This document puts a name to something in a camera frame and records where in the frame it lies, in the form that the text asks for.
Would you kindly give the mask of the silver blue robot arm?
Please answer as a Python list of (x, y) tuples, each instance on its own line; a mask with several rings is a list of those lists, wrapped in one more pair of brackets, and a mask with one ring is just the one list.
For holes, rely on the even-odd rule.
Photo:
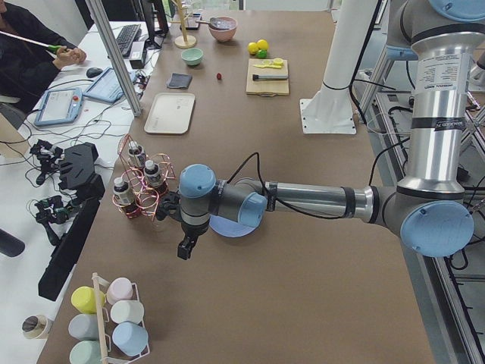
[(474, 233), (456, 179), (465, 129), (472, 54), (484, 40), (482, 1), (406, 1), (390, 15), (390, 53), (418, 58), (408, 163), (395, 188), (323, 187), (244, 179), (219, 180), (206, 165), (185, 167), (179, 189), (162, 198), (156, 218), (180, 222), (181, 259), (191, 256), (210, 218), (251, 228), (264, 212), (289, 209), (327, 220), (358, 218), (383, 226), (423, 256), (451, 256)]

